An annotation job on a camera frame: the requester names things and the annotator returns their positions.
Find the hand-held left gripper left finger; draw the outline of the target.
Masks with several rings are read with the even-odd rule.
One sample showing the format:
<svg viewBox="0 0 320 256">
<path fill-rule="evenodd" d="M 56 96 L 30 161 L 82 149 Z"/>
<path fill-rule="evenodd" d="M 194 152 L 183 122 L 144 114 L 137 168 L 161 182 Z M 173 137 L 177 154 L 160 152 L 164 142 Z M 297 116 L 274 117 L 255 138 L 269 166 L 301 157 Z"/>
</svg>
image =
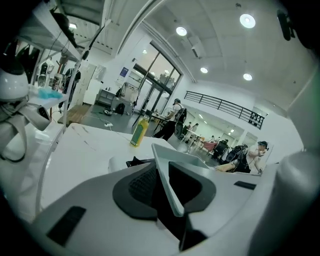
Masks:
<svg viewBox="0 0 320 256">
<path fill-rule="evenodd" d="M 32 228 L 54 256 L 174 256 L 178 240 L 159 227 L 158 174 L 144 163 L 91 178 L 45 208 Z"/>
</svg>

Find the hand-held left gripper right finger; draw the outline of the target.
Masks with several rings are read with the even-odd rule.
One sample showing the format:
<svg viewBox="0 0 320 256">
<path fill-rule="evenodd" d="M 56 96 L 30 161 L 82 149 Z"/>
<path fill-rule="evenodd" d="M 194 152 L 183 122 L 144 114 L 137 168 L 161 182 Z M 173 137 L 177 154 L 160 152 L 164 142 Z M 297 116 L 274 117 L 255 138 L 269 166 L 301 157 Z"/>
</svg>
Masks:
<svg viewBox="0 0 320 256">
<path fill-rule="evenodd" d="M 279 216 L 271 217 L 279 166 L 258 175 L 169 163 L 169 182 L 187 224 L 179 256 L 270 256 L 278 247 Z"/>
</svg>

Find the yellow oil bottle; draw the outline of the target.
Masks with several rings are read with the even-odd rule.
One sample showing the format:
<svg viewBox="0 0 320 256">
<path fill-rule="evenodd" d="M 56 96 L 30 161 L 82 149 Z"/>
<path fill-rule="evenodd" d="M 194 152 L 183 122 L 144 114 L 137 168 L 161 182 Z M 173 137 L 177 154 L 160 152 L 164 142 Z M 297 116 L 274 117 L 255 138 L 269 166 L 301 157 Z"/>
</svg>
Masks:
<svg viewBox="0 0 320 256">
<path fill-rule="evenodd" d="M 148 127 L 149 127 L 149 118 L 148 116 L 144 115 L 138 120 L 136 128 L 133 132 L 133 135 L 130 141 L 130 144 L 132 146 L 136 148 L 140 146 Z"/>
</svg>

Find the wooden board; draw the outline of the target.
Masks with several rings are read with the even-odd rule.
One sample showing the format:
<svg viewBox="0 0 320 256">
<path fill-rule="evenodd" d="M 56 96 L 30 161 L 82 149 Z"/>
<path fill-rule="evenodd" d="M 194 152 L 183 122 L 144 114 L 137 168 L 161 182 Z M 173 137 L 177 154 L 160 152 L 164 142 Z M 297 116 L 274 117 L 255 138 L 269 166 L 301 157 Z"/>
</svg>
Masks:
<svg viewBox="0 0 320 256">
<path fill-rule="evenodd" d="M 89 105 L 75 105 L 69 109 L 66 116 L 66 126 L 68 127 L 72 123 L 80 124 L 89 108 Z"/>
</svg>

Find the black railing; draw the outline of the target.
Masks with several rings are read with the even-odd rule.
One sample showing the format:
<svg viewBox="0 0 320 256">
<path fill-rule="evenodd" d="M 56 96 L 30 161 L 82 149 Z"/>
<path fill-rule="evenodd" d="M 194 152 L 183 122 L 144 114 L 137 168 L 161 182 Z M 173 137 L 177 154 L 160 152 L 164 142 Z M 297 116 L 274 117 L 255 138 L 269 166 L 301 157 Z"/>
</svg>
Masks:
<svg viewBox="0 0 320 256">
<path fill-rule="evenodd" d="M 230 114 L 259 130 L 262 128 L 265 120 L 265 117 L 253 110 L 214 96 L 187 90 L 184 99 Z"/>
</svg>

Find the white cabinet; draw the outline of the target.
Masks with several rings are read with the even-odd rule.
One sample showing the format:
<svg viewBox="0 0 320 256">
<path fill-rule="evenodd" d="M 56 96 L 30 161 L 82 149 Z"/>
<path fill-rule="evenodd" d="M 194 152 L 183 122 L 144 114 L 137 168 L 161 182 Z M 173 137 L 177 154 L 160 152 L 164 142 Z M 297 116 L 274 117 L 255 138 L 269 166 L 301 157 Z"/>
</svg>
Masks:
<svg viewBox="0 0 320 256">
<path fill-rule="evenodd" d="M 97 65 L 90 79 L 88 87 L 84 93 L 83 103 L 87 105 L 94 105 L 101 86 L 104 83 L 106 74 L 106 67 Z"/>
</svg>

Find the blue cloth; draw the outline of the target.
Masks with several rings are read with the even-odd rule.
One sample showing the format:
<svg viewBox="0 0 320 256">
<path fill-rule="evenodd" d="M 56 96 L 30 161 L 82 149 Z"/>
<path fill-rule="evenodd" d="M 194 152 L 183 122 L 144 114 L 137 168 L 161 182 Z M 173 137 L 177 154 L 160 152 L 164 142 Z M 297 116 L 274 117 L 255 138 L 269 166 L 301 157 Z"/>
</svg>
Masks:
<svg viewBox="0 0 320 256">
<path fill-rule="evenodd" d="M 37 95 L 40 99 L 44 100 L 61 99 L 63 97 L 62 93 L 52 90 L 51 88 L 39 88 Z"/>
</svg>

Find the white round device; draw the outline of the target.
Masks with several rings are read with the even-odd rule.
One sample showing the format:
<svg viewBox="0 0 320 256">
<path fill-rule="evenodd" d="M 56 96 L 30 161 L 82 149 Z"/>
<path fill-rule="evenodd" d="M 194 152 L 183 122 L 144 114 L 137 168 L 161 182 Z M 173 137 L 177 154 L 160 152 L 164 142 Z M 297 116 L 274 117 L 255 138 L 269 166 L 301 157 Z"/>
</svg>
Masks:
<svg viewBox="0 0 320 256">
<path fill-rule="evenodd" d="M 0 68 L 0 102 L 21 101 L 28 93 L 28 78 L 24 71 L 16 74 Z"/>
</svg>

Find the ceiling air conditioner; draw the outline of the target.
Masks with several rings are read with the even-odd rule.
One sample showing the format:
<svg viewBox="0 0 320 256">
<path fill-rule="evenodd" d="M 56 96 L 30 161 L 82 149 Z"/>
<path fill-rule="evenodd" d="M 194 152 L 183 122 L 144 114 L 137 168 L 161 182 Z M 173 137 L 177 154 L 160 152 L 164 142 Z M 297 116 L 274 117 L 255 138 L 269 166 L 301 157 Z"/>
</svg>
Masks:
<svg viewBox="0 0 320 256">
<path fill-rule="evenodd" d="M 202 44 L 202 41 L 198 36 L 192 36 L 189 38 L 189 41 L 192 45 L 191 50 L 194 54 L 194 56 L 198 59 L 204 58 L 207 56 L 207 53 L 205 51 L 205 48 Z"/>
</svg>

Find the glass door black frame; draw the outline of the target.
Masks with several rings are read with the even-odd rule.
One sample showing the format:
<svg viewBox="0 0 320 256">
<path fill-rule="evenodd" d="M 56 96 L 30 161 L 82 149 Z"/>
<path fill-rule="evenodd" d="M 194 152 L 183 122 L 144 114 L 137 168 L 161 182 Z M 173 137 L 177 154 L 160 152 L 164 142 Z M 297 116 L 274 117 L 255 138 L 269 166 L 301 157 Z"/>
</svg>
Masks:
<svg viewBox="0 0 320 256">
<path fill-rule="evenodd" d="M 137 88 L 134 112 L 149 110 L 164 113 L 181 75 L 155 44 L 145 46 L 127 80 Z"/>
</svg>

